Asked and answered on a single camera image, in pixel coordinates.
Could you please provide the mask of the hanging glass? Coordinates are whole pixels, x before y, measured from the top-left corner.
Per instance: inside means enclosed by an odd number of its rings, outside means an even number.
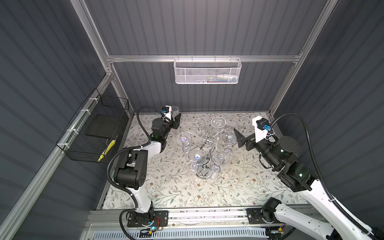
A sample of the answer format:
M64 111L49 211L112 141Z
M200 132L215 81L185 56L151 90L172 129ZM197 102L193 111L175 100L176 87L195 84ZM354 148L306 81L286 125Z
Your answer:
M222 139L226 147L224 148L224 152L232 155L232 146L237 144L237 138L234 133L232 132L225 132L222 134Z
M212 171L214 174L218 174L222 167L230 160L230 155L224 150L217 150L211 154L211 160L213 162Z
M188 158L190 160L190 169L195 172L205 162L206 154L200 149L193 149L188 153Z

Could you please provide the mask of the hanging glass front left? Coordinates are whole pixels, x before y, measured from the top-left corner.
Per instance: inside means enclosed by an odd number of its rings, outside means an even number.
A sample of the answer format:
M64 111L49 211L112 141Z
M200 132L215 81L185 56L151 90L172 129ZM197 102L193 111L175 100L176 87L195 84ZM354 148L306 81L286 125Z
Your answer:
M205 162L206 154L200 149L193 149L188 153L188 158L190 160L190 169L195 172Z

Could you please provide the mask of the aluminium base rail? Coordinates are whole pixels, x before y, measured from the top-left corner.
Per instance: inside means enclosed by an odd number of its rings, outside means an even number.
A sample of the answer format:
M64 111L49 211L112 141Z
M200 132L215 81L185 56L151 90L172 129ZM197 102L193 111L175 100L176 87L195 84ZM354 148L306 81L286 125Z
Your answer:
M166 229L240 227L248 226L247 209L259 206L210 207L210 208L174 208L166 209L169 213L155 226ZM91 211L83 229L83 234L96 230L120 230L119 216L122 210Z

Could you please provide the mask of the items in white basket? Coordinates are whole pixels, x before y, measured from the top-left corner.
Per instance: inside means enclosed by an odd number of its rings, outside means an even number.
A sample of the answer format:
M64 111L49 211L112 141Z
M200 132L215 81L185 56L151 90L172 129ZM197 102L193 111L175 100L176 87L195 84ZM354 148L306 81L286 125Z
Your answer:
M238 75L215 75L215 76L202 76L195 80L200 84L236 84L238 82Z

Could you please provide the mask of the floral table mat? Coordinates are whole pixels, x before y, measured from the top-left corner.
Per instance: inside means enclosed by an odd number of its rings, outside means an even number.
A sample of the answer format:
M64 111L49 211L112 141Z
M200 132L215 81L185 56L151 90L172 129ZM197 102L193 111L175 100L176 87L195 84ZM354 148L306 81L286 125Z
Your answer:
M212 129L211 119L223 117L227 121L225 131L237 129L245 136L254 133L252 119L265 113L182 113L181 131L188 131L203 137L205 126L196 126L205 121L207 131ZM177 139L178 131L172 130L165 150L148 160L147 177L144 184L146 194L155 208L194 208L194 207L236 207L260 206L270 197L287 205L301 205L308 202L298 193L293 193L277 178L277 173L266 170L259 162L256 150L232 147L230 161L217 175L204 180L198 178L190 169L190 161ZM189 135L191 147L203 144L203 140ZM148 138L136 118L129 128L124 147L147 142ZM110 187L106 194L103 210L132 208L133 201L124 191Z

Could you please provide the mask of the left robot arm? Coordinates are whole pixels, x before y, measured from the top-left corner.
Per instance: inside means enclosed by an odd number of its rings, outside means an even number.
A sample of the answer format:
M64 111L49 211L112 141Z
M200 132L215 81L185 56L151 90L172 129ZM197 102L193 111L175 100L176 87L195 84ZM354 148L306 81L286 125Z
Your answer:
M129 194L134 207L128 210L132 219L142 225L151 225L155 219L153 202L148 198L144 183L148 160L164 151L172 129L178 129L182 114L162 112L162 117L152 121L149 141L143 145L123 148L118 151L107 167L108 182L115 188Z

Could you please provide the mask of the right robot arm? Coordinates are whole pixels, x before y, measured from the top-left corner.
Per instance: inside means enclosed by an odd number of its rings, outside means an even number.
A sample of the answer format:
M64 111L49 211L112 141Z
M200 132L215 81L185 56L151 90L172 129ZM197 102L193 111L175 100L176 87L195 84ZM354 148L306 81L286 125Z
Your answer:
M257 135L243 136L234 131L239 147L256 149L277 177L294 193L306 199L325 219L318 221L296 211L276 198L269 198L260 212L248 211L249 218L267 224L284 223L317 240L382 240L384 233L371 228L349 212L340 202L327 195L320 179L297 161L300 146L291 137L283 136L271 143Z

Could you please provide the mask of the chrome wine glass rack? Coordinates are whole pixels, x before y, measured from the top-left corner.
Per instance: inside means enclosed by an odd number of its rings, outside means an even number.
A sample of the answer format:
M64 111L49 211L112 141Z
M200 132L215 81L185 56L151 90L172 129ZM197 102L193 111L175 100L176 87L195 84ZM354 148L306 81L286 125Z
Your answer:
M208 180L219 175L220 172L214 174L212 171L213 162L211 160L211 154L217 150L224 150L226 147L222 139L222 134L225 132L232 132L227 129L227 126L226 119L223 117L214 117L209 123L205 121L205 125L197 127L202 131L200 135L189 131L182 131L187 133L190 137L191 150L200 149L206 154L206 160L199 166L199 169L195 172L191 171L196 177Z

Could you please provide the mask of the clear champagne flute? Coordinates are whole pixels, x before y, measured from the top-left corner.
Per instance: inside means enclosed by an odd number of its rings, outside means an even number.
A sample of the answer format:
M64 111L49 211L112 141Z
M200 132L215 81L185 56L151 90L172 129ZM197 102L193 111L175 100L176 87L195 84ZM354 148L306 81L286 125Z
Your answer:
M176 118L177 115L179 115L180 111L179 111L179 107L177 106L172 106L172 109L171 109L171 117L173 119Z
M205 121L203 119L201 119L201 118L197 118L197 119L194 120L194 125L196 127L203 126L203 125L205 125Z

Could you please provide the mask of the black pad in basket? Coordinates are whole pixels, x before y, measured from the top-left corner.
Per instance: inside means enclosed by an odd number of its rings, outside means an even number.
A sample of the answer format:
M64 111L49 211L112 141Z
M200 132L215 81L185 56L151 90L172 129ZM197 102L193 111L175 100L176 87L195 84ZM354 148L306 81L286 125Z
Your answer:
M119 118L97 115L86 130L87 136L111 139L119 124Z

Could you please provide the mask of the hanging glass front centre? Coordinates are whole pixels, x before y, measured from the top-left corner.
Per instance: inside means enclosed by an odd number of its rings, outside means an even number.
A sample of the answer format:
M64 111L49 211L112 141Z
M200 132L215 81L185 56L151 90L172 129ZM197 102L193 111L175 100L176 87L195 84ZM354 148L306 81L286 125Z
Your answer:
M218 174L222 167L230 160L230 155L224 150L217 150L211 154L211 160L213 162L212 171L214 174Z

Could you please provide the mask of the hanging glass right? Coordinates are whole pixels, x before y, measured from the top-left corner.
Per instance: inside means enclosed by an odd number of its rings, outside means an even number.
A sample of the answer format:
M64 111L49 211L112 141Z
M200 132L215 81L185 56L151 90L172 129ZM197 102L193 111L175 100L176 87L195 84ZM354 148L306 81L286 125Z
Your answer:
M224 152L232 155L232 146L237 144L237 138L234 133L232 132L225 132L222 134L222 139L226 147L224 148Z

